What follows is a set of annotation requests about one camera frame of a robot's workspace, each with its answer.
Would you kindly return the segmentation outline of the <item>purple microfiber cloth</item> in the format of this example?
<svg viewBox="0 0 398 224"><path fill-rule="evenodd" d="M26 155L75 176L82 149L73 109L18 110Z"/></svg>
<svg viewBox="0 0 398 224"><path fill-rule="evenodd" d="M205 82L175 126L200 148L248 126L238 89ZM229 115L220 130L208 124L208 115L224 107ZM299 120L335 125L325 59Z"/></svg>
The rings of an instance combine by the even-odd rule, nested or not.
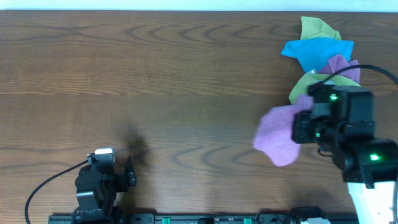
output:
<svg viewBox="0 0 398 224"><path fill-rule="evenodd" d="M300 145L292 140L294 116L313 106L313 98L300 95L292 105L274 107L265 114L253 140L253 148L263 152L277 167L295 162Z"/></svg>

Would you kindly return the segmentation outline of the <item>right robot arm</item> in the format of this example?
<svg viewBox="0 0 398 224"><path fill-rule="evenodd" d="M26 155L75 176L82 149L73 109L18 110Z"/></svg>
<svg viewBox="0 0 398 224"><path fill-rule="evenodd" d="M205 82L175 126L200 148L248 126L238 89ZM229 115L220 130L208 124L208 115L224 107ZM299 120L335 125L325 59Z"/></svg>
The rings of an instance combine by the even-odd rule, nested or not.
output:
<svg viewBox="0 0 398 224"><path fill-rule="evenodd" d="M313 106L294 116L292 140L330 152L360 223L397 223L397 143L374 135L373 94L321 83L307 91Z"/></svg>

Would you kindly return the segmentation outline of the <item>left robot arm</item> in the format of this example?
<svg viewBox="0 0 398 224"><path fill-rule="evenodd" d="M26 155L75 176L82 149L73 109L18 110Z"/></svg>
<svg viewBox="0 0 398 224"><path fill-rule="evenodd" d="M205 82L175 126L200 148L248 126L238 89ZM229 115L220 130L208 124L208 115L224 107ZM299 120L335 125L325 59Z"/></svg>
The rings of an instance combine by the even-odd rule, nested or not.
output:
<svg viewBox="0 0 398 224"><path fill-rule="evenodd" d="M71 222L87 223L129 223L128 217L114 206L116 196L127 192L137 184L132 157L128 157L124 171L114 171L112 154L87 157L88 165L80 169L75 180L78 208L72 212Z"/></svg>

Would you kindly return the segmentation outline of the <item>green cloth in front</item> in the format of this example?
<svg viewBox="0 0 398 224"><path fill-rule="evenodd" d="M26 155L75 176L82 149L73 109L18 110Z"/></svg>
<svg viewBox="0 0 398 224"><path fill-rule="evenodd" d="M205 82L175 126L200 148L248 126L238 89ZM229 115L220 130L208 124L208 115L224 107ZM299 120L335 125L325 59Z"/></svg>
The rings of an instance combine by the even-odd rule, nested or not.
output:
<svg viewBox="0 0 398 224"><path fill-rule="evenodd" d="M309 85L323 81L329 76L329 74L305 73L290 92L289 101L294 104L300 95L307 94L307 87ZM360 86L360 74L337 75L332 77L330 82L335 85Z"/></svg>

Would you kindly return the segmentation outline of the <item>green cloth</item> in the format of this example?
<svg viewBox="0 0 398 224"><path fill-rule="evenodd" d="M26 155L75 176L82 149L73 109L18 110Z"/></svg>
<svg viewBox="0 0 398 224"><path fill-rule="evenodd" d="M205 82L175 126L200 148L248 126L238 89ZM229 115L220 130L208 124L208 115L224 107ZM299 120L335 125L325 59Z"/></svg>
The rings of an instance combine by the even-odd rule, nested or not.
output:
<svg viewBox="0 0 398 224"><path fill-rule="evenodd" d="M307 94L307 87L309 85L323 81L329 76L329 74L305 73L290 92L289 101L294 104L300 95ZM360 74L337 75L332 77L330 82L335 85L360 86Z"/></svg>
<svg viewBox="0 0 398 224"><path fill-rule="evenodd" d="M301 40L316 39L316 38L330 38L341 40L340 33L331 28L326 22L316 17L301 17L302 31Z"/></svg>

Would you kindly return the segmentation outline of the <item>purple cloth in pile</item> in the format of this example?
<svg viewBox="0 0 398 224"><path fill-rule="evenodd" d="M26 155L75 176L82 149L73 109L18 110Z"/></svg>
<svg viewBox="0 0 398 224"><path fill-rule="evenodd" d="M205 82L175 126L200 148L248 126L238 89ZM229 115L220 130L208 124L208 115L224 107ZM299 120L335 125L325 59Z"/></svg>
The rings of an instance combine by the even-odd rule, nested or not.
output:
<svg viewBox="0 0 398 224"><path fill-rule="evenodd" d="M337 54L329 58L327 64L318 73L333 74L338 70L358 64L359 62L357 60L347 61L347 59L345 59L344 56ZM357 84L360 83L359 68L347 70L345 72L340 73L339 76L349 78L350 80L356 82Z"/></svg>

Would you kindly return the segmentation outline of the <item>blue microfiber cloth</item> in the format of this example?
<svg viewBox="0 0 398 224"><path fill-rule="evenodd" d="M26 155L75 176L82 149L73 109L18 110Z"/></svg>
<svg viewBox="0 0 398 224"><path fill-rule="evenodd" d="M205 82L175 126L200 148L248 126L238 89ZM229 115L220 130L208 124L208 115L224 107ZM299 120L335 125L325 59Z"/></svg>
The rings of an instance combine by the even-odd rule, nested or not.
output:
<svg viewBox="0 0 398 224"><path fill-rule="evenodd" d="M288 41L281 55L296 58L304 72L320 71L335 55L351 59L354 42L331 38L315 38Z"/></svg>

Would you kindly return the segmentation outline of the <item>green cloth at back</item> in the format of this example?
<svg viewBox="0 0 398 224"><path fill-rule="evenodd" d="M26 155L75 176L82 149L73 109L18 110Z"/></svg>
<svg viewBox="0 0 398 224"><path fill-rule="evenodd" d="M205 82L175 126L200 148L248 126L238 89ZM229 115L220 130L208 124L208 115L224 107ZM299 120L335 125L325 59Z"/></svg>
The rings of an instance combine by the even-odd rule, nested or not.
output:
<svg viewBox="0 0 398 224"><path fill-rule="evenodd" d="M340 33L331 28L326 22L316 17L301 17L302 31L301 40L316 39L316 38L330 38L341 40Z"/></svg>

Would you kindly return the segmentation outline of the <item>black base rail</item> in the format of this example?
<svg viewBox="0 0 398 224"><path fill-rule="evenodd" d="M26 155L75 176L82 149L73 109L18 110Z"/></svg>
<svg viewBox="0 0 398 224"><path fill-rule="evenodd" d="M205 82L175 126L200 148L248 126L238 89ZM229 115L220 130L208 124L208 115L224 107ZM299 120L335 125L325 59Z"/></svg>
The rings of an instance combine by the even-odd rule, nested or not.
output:
<svg viewBox="0 0 398 224"><path fill-rule="evenodd" d="M51 215L48 224L70 224L71 215ZM286 223L292 219L289 215L262 213L260 215L154 215L151 213L140 213L129 216L127 220L121 220L119 223L128 224L276 224ZM355 216L329 216L332 224L358 224Z"/></svg>

